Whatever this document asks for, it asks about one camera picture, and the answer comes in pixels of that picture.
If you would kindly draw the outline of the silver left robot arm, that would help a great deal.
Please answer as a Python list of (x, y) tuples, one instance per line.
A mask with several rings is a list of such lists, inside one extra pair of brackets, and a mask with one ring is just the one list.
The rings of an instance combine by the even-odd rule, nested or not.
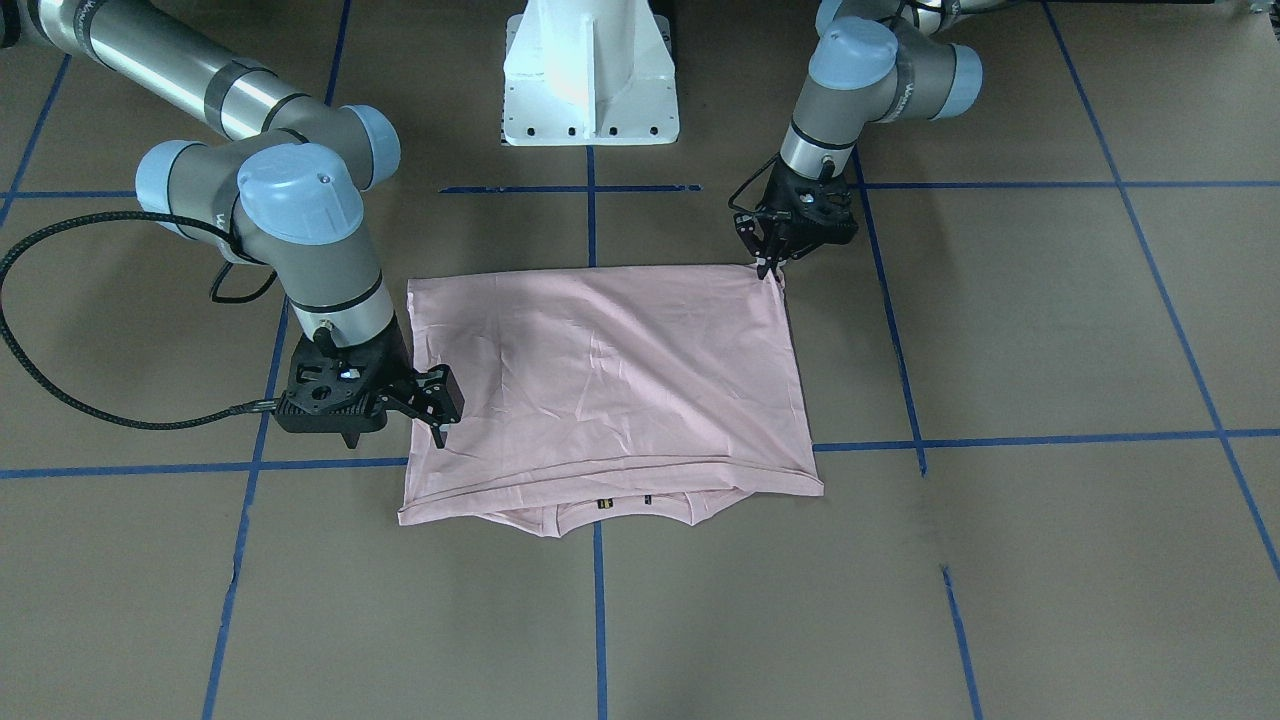
[(760, 200), (728, 201), (733, 228), (756, 275), (858, 233), (846, 177), (861, 132), (896, 120), (938, 120), (968, 111), (984, 68), (968, 46), (937, 35), (1002, 1), (823, 1), (818, 42), (778, 152), (759, 170)]

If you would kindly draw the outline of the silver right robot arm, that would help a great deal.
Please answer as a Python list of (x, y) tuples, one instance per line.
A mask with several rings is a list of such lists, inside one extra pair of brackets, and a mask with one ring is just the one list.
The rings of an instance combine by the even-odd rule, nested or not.
[(136, 211), (76, 217), (36, 231), (3, 258), (9, 272), (38, 242), (109, 222), (154, 222), (214, 247), (227, 266), (270, 269), (302, 336), (283, 393), (179, 421), (141, 421), (55, 386), (9, 325), (3, 342), (49, 395), (119, 427), (182, 430), (262, 413), (289, 433), (338, 434), (349, 448), (402, 413), (443, 447), (465, 398), (445, 364), (410, 359), (369, 228), (362, 192), (401, 164), (394, 126), (375, 108), (333, 108), (148, 1), (5, 1), (3, 46), (24, 37), (83, 56), (201, 120), (220, 146), (166, 141), (134, 174)]

